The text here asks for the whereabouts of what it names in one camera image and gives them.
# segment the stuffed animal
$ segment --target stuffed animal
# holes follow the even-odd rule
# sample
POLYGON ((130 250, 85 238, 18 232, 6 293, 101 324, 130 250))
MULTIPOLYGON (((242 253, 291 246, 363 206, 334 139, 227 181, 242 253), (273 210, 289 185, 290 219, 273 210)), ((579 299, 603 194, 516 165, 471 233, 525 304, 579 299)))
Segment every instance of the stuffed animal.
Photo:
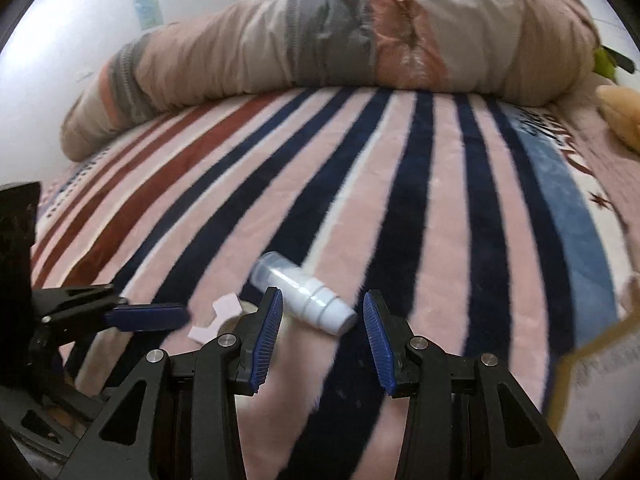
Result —
POLYGON ((640 154, 640 92, 623 86, 599 86, 600 111, 626 147, 640 154))

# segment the striped blanket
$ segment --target striped blanket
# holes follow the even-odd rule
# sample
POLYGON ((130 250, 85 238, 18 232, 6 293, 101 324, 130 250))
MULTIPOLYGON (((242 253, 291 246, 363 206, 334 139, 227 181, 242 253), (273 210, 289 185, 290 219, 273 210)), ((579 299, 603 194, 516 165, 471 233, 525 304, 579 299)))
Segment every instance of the striped blanket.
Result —
MULTIPOLYGON (((111 282, 132 303, 258 303, 275 250, 360 313, 369 288, 447 352, 508 361, 543 409, 558 358, 620 316, 623 235, 546 110, 473 94, 295 89, 210 102, 118 138, 43 196, 34 286, 111 282)), ((96 394, 189 326, 76 342, 96 394)), ((408 404, 383 395, 364 324, 337 339, 285 317, 266 383, 238 397, 250 480, 394 476, 408 404)))

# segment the gray fabric panel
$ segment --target gray fabric panel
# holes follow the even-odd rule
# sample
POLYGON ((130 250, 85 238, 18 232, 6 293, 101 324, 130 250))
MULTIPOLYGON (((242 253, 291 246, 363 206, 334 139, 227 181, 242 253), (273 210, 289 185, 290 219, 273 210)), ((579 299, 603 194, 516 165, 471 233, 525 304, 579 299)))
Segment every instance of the gray fabric panel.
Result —
POLYGON ((116 104, 131 124, 141 124, 158 115, 158 111, 142 91, 134 75, 134 70, 150 38, 150 34, 145 34, 127 43, 114 56, 109 67, 109 83, 113 89, 116 104))
POLYGON ((287 0, 287 57, 299 86, 372 86, 368 0, 287 0))

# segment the metal bolt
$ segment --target metal bolt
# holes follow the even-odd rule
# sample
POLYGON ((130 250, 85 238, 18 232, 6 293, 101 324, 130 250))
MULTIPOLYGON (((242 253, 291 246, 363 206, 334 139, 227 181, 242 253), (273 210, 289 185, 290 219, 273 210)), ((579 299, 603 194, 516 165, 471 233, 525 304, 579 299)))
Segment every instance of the metal bolt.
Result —
POLYGON ((164 358, 164 352, 159 348, 152 350, 146 355, 146 360, 149 361, 150 363, 157 363, 158 361, 161 361, 163 358, 164 358))
POLYGON ((486 366, 495 366, 498 364, 498 358, 493 354, 482 354, 480 356, 480 360, 482 361, 482 364, 486 366))
POLYGON ((233 334, 223 334, 218 338, 218 344, 220 346, 233 346, 238 341, 238 338, 233 334))
POLYGON ((415 348, 416 350, 424 350, 425 348, 427 348, 427 346, 429 346, 429 342, 427 341, 427 339, 422 337, 421 335, 412 337, 411 341, 409 341, 409 344, 411 345, 411 348, 415 348))

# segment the red star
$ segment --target red star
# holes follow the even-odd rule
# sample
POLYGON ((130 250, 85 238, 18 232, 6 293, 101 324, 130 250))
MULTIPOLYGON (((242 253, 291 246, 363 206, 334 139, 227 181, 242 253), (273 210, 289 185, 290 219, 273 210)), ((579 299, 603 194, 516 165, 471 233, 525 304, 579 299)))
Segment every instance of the red star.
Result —
POLYGON ((591 198, 589 199, 591 202, 593 202, 594 204, 596 204, 598 206, 598 209, 602 209, 602 208, 606 208, 606 209, 611 209, 609 206, 612 205, 612 203, 607 200, 606 198, 604 198, 600 193, 589 193, 591 195, 591 198))

